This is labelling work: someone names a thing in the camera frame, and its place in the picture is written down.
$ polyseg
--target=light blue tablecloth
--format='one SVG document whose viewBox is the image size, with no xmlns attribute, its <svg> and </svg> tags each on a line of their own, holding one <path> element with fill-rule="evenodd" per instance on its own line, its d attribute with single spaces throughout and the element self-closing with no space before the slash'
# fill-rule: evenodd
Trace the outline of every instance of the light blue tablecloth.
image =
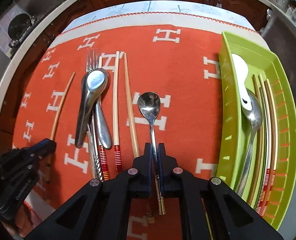
<svg viewBox="0 0 296 240">
<path fill-rule="evenodd" d="M 245 17 L 234 12 L 230 12 L 211 5 L 194 2 L 159 0 L 125 3 L 94 11 L 75 19 L 67 26 L 67 28 L 65 28 L 64 31 L 103 18 L 139 12 L 186 13 L 222 20 L 254 30 L 254 28 Z"/>
</svg>

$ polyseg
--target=table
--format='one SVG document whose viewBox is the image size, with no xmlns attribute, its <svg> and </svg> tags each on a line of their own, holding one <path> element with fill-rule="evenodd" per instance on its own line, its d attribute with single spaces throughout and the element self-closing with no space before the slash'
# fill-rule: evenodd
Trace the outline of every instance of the table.
<svg viewBox="0 0 296 240">
<path fill-rule="evenodd" d="M 97 48 L 103 67 L 114 75 L 115 52 L 121 51 L 118 83 L 119 132 L 123 169 L 131 167 L 133 153 L 128 128 L 123 52 L 128 68 L 140 151 L 149 141 L 149 129 L 136 106 L 138 97 L 155 91 L 161 111 L 155 122 L 157 142 L 164 142 L 168 155 L 196 177 L 209 179 L 216 172 L 221 140 L 221 80 L 218 53 L 221 32 L 230 31 L 268 47 L 247 20 L 226 10 L 190 2 L 145 1 L 105 8 L 74 20 L 60 34 L 36 67 L 22 99 L 13 144 L 32 145 L 51 133 L 60 97 L 73 71 L 55 137 L 57 150 L 51 166 L 49 187 L 40 180 L 26 199 L 34 225 L 40 223 L 91 179 L 87 141 L 74 147 L 80 103 L 80 82 L 85 74 L 88 48 Z M 112 84 L 103 98 L 103 110 L 112 132 Z M 107 153 L 110 176 L 116 175 L 113 150 Z M 50 205 L 45 198 L 50 197 Z M 166 199 L 167 214 L 148 224 L 141 200 L 134 200 L 128 238 L 181 239 L 179 204 Z"/>
</svg>

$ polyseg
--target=tablecloth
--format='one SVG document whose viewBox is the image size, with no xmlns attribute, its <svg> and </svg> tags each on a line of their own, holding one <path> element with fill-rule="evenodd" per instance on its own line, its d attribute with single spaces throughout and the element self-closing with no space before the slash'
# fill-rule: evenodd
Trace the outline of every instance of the tablecloth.
<svg viewBox="0 0 296 240">
<path fill-rule="evenodd" d="M 154 3 L 159 2 L 161 7 L 165 7 L 163 1 Z M 124 80 L 123 53 L 126 52 L 141 153 L 144 143 L 150 141 L 149 126 L 136 104 L 140 94 L 154 91 L 161 98 L 161 111 L 155 121 L 157 143 L 165 143 L 167 154 L 175 157 L 180 167 L 196 177 L 209 179 L 215 174 L 222 125 L 218 62 L 221 32 L 231 31 L 262 46 L 267 45 L 251 28 L 194 14 L 193 11 L 189 14 L 171 10 L 165 12 L 164 7 L 161 12 L 130 12 L 129 9 L 125 14 L 99 19 L 93 16 L 104 15 L 103 12 L 83 16 L 84 19 L 93 17 L 93 20 L 83 23 L 75 20 L 54 40 L 38 63 L 22 99 L 14 131 L 14 147 L 30 146 L 50 136 L 63 91 L 73 71 L 76 75 L 59 117 L 50 185 L 45 185 L 45 162 L 42 161 L 40 180 L 26 199 L 34 226 L 91 179 L 87 140 L 83 148 L 74 147 L 80 83 L 85 74 L 88 48 L 97 48 L 103 57 L 103 67 L 109 71 L 111 78 L 114 75 L 115 53 L 117 50 L 121 52 L 118 111 L 124 170 L 130 168 L 133 161 Z M 112 83 L 102 106 L 112 133 Z M 106 154 L 110 176 L 114 178 L 114 152 L 107 150 Z M 50 196 L 50 205 L 45 201 L 46 196 Z M 167 214 L 164 216 L 158 215 L 156 198 L 152 197 L 150 202 L 155 215 L 154 224 L 147 223 L 145 202 L 132 201 L 128 239 L 181 239 L 178 200 L 165 200 Z"/>
</svg>

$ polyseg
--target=green container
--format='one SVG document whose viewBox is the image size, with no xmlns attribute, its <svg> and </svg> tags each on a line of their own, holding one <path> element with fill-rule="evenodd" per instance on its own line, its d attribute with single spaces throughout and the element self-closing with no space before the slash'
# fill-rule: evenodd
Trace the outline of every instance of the green container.
<svg viewBox="0 0 296 240">
<path fill-rule="evenodd" d="M 242 161 L 247 152 L 251 127 L 242 114 L 235 67 L 231 54 L 241 56 L 248 65 L 246 87 L 255 92 L 252 75 L 262 74 L 270 80 L 274 94 L 278 120 L 277 168 L 273 190 L 264 218 L 278 229 L 288 208 L 296 179 L 296 108 L 285 71 L 279 58 L 254 42 L 229 32 L 222 33 L 223 41 L 219 54 L 223 92 L 223 127 L 220 156 L 216 176 L 234 189 L 238 183 Z M 254 171 L 257 138 L 254 140 L 252 164 L 245 191 L 247 199 Z M 258 195 L 261 174 L 257 182 L 252 207 Z"/>
</svg>

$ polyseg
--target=silver screw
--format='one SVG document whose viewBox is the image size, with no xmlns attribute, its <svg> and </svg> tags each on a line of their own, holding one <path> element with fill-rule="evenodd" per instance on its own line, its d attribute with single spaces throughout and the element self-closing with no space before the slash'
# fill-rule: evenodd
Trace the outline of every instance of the silver screw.
<svg viewBox="0 0 296 240">
<path fill-rule="evenodd" d="M 219 185 L 221 183 L 220 178 L 214 177 L 211 179 L 211 183 L 215 185 Z"/>
<path fill-rule="evenodd" d="M 138 172 L 138 170 L 135 168 L 131 168 L 128 170 L 128 174 L 130 174 L 130 175 L 135 175 L 135 174 L 137 174 L 137 172 Z"/>
<path fill-rule="evenodd" d="M 176 167 L 172 170 L 174 173 L 176 174 L 182 174 L 183 173 L 183 169 L 180 167 Z"/>
<path fill-rule="evenodd" d="M 98 179 L 92 179 L 89 184 L 91 187 L 97 187 L 99 185 L 100 181 Z"/>
</svg>

